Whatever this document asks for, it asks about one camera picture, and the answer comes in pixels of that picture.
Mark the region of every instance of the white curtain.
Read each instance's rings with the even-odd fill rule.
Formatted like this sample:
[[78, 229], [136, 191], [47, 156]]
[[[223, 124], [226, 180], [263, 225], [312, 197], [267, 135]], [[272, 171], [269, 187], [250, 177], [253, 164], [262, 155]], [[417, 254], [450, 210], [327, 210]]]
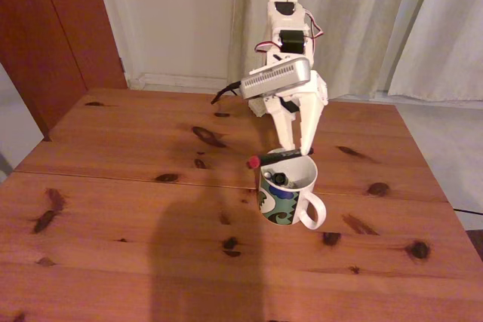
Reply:
[[[370, 95], [378, 76], [401, 0], [299, 0], [325, 34], [318, 39], [315, 64], [328, 83], [329, 97]], [[229, 81], [262, 65], [253, 51], [263, 41], [268, 0], [235, 0]]]
[[483, 0], [424, 0], [389, 94], [483, 100]]

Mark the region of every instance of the marker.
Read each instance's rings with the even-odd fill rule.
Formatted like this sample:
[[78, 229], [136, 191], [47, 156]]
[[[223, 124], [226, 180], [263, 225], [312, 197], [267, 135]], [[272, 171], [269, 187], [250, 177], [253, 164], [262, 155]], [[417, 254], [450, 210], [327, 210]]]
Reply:
[[[314, 149], [310, 148], [308, 155], [311, 155], [313, 153]], [[300, 153], [299, 149], [282, 152], [272, 152], [265, 155], [254, 155], [248, 160], [247, 165], [251, 169], [256, 169], [260, 166], [275, 164], [279, 161], [288, 160], [290, 158], [299, 158], [300, 156], [302, 156], [302, 154]]]

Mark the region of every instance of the black cable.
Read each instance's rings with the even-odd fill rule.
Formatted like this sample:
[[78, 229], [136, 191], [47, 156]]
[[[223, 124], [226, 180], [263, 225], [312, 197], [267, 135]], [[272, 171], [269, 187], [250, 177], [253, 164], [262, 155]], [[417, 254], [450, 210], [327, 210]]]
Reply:
[[310, 36], [314, 40], [314, 22], [312, 22], [312, 18], [310, 18]]
[[214, 105], [216, 102], [218, 102], [220, 97], [222, 97], [222, 95], [224, 95], [229, 90], [236, 90], [237, 88], [240, 88], [241, 84], [242, 84], [242, 81], [238, 81], [227, 85], [224, 89], [222, 89], [220, 92], [217, 93], [215, 98], [213, 98], [213, 100], [211, 101], [211, 104]]
[[470, 211], [464, 209], [453, 209], [454, 211], [460, 211], [461, 213], [468, 213], [468, 214], [475, 214], [475, 215], [483, 215], [483, 213], [479, 213], [478, 211]]

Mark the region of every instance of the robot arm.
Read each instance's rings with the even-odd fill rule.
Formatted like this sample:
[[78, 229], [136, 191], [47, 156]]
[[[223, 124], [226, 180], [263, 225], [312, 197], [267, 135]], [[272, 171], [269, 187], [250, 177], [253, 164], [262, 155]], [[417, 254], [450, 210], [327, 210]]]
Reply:
[[296, 148], [291, 123], [295, 113], [300, 112], [302, 155], [309, 153], [318, 120], [328, 104], [327, 85], [311, 70], [315, 37], [305, 24], [305, 16], [306, 10], [297, 0], [269, 0], [271, 41], [261, 43], [270, 46], [266, 65], [250, 72], [240, 84], [245, 99], [263, 99], [266, 111], [273, 117], [278, 140], [286, 150]]

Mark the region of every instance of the white mug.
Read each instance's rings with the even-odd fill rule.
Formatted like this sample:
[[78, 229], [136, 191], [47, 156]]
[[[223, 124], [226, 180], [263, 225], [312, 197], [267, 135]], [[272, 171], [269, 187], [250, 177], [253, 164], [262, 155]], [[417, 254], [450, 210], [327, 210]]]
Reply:
[[[286, 186], [277, 186], [266, 177], [276, 173], [284, 173], [289, 180]], [[317, 180], [317, 165], [309, 156], [291, 158], [276, 164], [260, 168], [260, 187], [258, 188], [258, 205], [260, 212], [270, 222], [279, 225], [292, 225], [301, 221], [309, 229], [317, 229], [325, 221], [327, 211], [324, 202], [312, 193]], [[317, 221], [307, 213], [311, 204]]]

